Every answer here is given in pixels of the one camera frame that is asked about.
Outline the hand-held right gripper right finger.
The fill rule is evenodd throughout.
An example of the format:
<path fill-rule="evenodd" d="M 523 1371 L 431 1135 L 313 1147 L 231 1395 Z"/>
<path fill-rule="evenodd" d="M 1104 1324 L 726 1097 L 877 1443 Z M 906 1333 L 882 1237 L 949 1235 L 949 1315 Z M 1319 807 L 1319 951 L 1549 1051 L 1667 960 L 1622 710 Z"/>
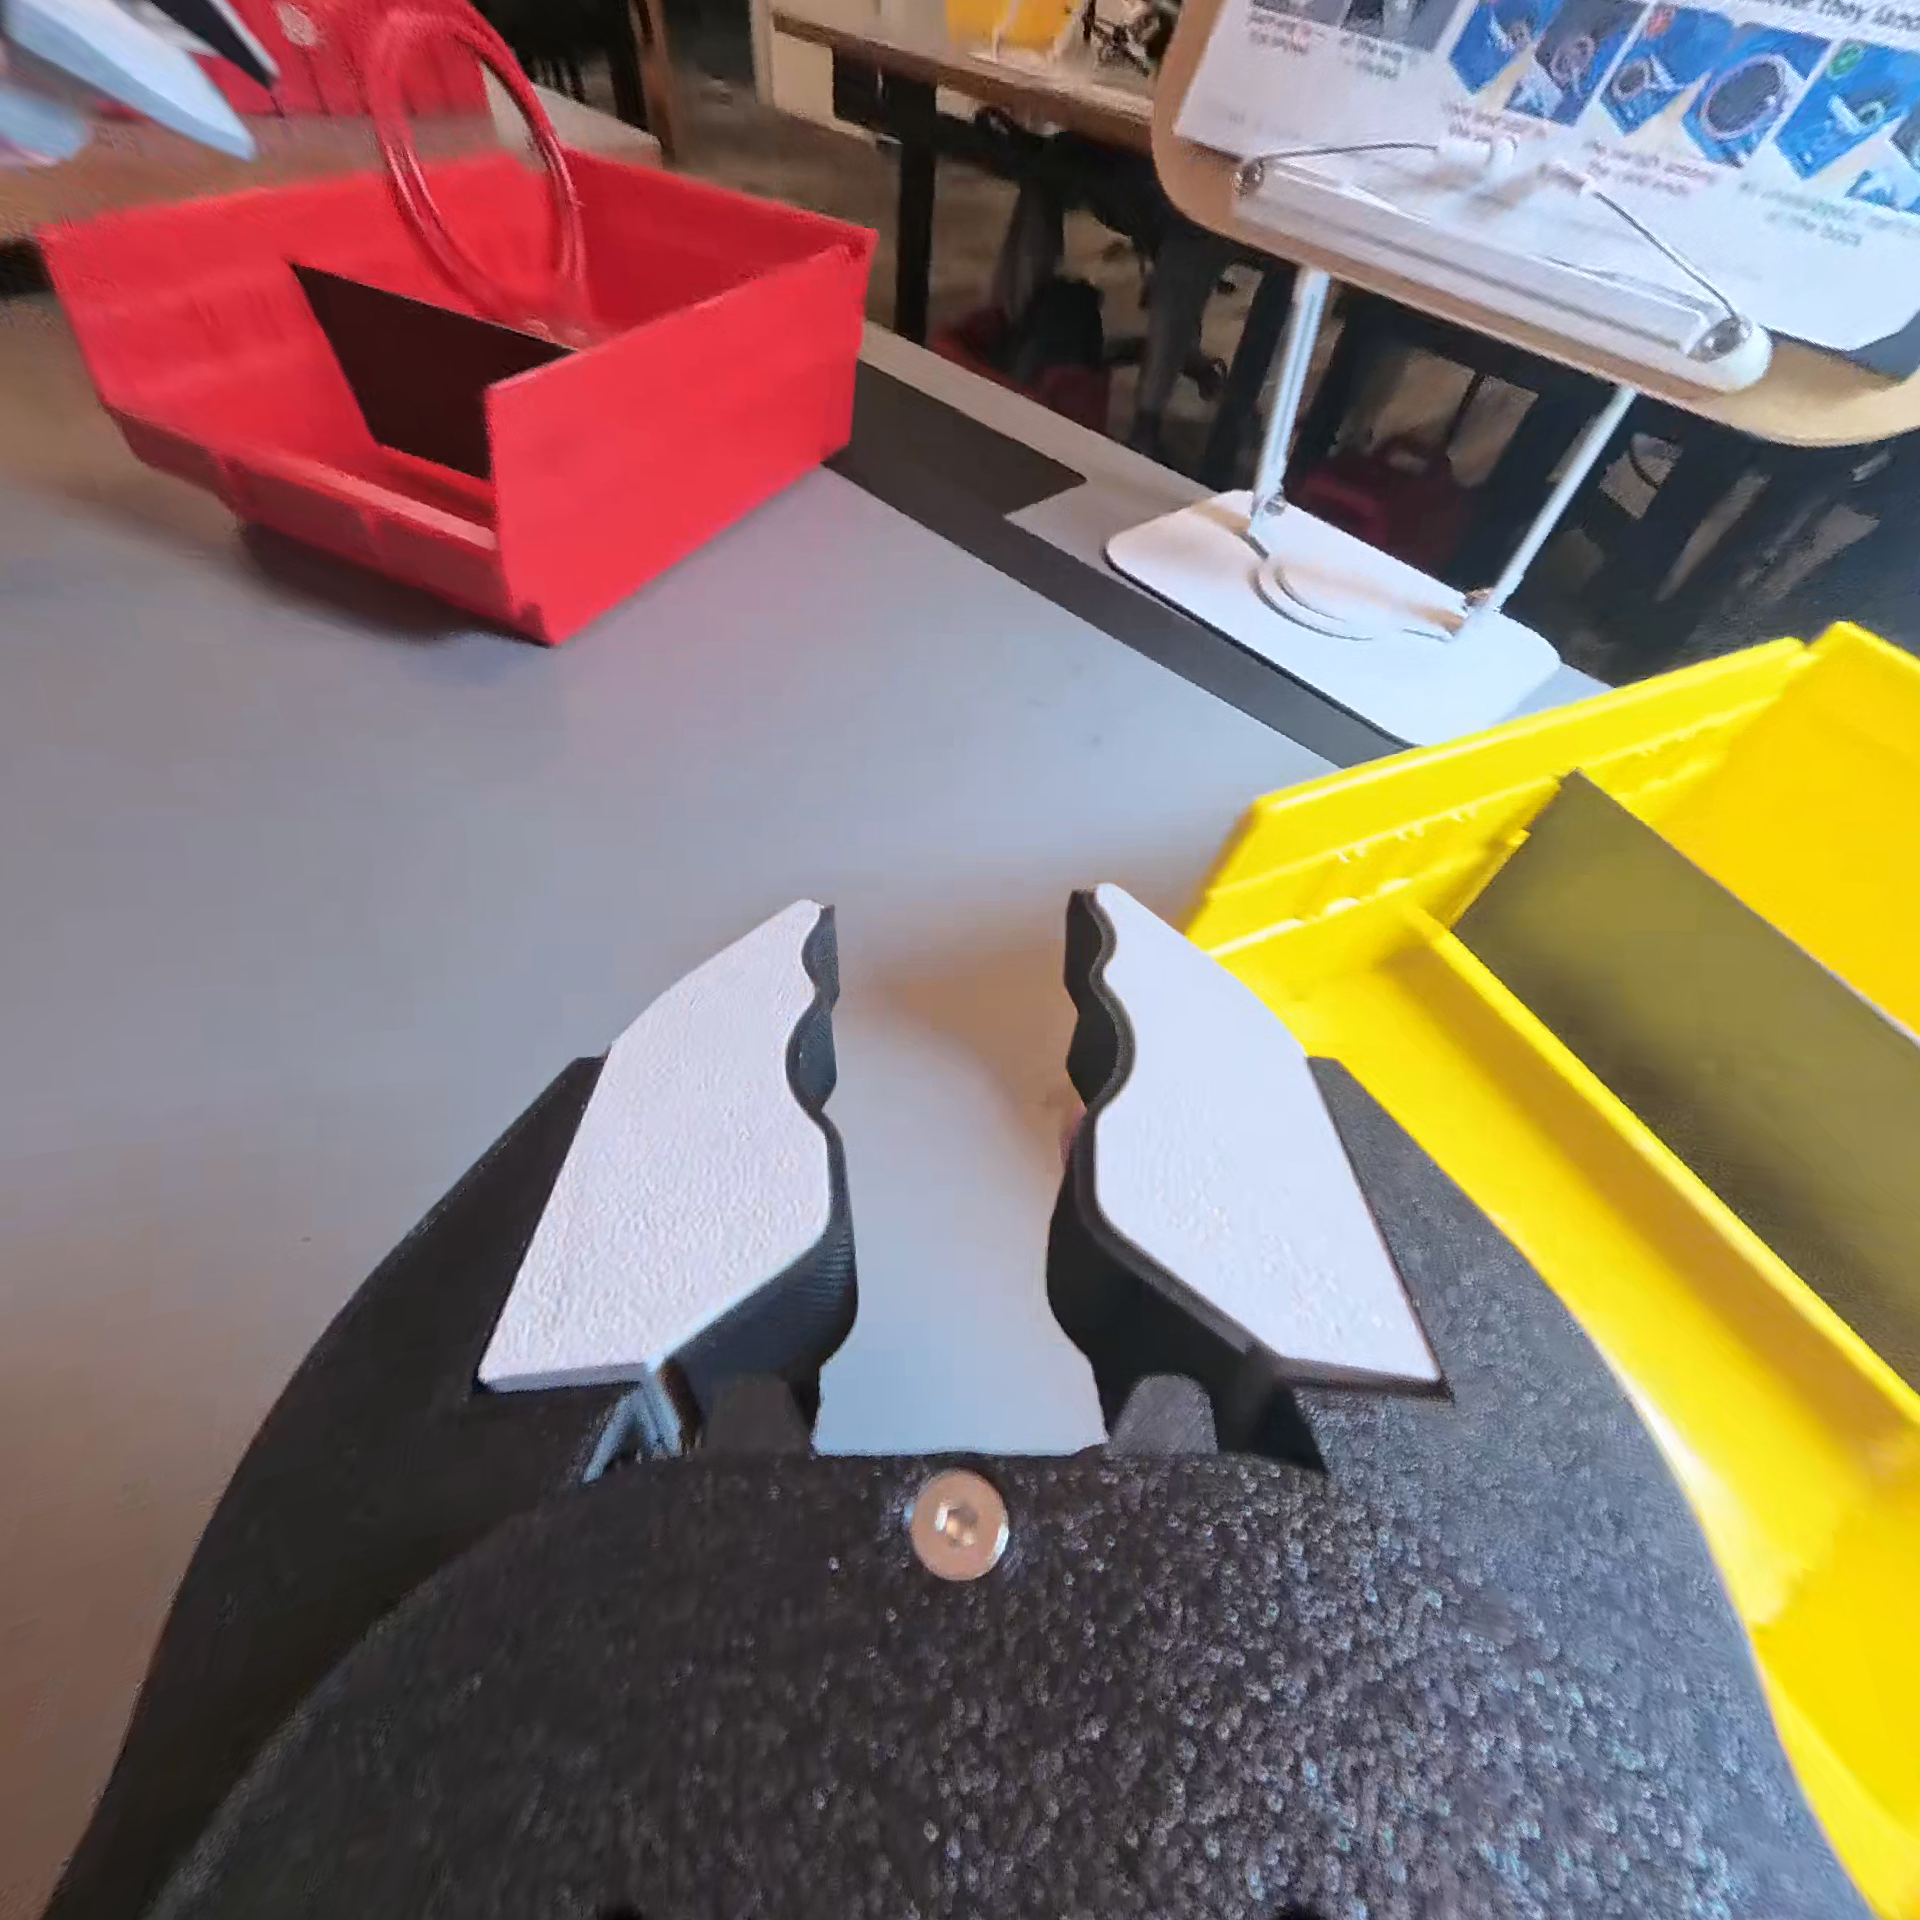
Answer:
<path fill-rule="evenodd" d="M 1046 1225 L 1046 1307 L 1109 1443 L 1154 1377 L 1219 1454 L 1321 1470 L 1305 1390 L 1445 1395 L 1445 1367 L 1307 1046 L 1113 881 L 1069 896 L 1078 1118 Z"/>

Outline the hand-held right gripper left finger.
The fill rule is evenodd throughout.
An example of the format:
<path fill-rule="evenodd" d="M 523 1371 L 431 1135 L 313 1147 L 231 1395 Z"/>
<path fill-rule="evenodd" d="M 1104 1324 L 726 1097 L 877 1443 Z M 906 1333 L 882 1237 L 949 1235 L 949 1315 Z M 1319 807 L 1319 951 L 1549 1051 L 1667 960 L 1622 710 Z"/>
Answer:
<path fill-rule="evenodd" d="M 730 1382 L 810 1436 L 856 1319 L 835 1083 L 833 911 L 794 901 L 654 997 L 608 1046 L 474 1367 L 494 1395 L 618 1390 L 650 1455 Z"/>

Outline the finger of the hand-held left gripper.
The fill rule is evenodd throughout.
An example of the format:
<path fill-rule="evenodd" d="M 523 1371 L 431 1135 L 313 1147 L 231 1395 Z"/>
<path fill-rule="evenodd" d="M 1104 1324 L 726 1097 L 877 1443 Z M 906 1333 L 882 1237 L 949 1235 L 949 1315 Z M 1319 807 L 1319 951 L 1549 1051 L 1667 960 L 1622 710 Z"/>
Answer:
<path fill-rule="evenodd" d="M 226 60 L 254 84 L 273 89 L 279 64 L 231 3 L 149 3 L 192 49 Z"/>
<path fill-rule="evenodd" d="M 109 108 L 250 160 L 248 127 L 183 38 L 149 4 L 5 3 L 2 160 L 73 160 Z"/>

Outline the yellow plastic bin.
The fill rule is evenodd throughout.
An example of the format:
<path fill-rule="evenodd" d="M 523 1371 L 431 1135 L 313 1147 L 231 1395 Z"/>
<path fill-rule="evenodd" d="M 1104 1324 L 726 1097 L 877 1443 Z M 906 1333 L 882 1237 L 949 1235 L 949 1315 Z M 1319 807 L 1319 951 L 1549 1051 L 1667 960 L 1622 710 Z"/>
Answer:
<path fill-rule="evenodd" d="M 1781 1256 L 1453 924 L 1586 776 L 1915 1030 L 1915 655 L 1768 639 L 1256 798 L 1189 934 L 1541 1272 L 1661 1445 L 1878 1916 L 1915 1916 L 1915 1360 Z"/>

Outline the red plastic bin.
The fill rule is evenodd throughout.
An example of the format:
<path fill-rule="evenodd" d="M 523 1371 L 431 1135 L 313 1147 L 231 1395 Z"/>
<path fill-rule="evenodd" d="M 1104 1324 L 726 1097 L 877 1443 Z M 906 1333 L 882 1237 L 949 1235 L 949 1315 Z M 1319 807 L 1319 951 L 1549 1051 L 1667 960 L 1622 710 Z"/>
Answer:
<path fill-rule="evenodd" d="M 494 476 L 384 449 L 291 262 L 481 317 L 378 169 L 38 228 L 102 409 L 241 523 L 558 644 L 839 453 L 874 232 L 567 151 L 591 342 L 486 395 Z"/>

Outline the black bin divider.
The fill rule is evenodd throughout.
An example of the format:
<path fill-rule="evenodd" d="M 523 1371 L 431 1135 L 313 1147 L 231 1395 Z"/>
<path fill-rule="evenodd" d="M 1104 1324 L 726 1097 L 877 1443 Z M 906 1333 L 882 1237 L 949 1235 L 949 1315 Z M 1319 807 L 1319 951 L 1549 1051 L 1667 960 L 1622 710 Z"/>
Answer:
<path fill-rule="evenodd" d="M 1915 1036 L 1583 775 L 1453 934 L 1918 1385 Z"/>
<path fill-rule="evenodd" d="M 574 351 L 523 327 L 290 268 L 370 439 L 474 481 L 494 476 L 491 388 Z"/>

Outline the printed instruction sheet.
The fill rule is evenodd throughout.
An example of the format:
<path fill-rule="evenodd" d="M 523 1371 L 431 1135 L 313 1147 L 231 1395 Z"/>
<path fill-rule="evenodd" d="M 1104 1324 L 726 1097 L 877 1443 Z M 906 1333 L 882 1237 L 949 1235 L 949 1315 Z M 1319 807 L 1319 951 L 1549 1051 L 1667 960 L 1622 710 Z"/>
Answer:
<path fill-rule="evenodd" d="M 1219 4 L 1173 127 L 1245 214 L 1641 363 L 1915 372 L 1915 3 Z"/>

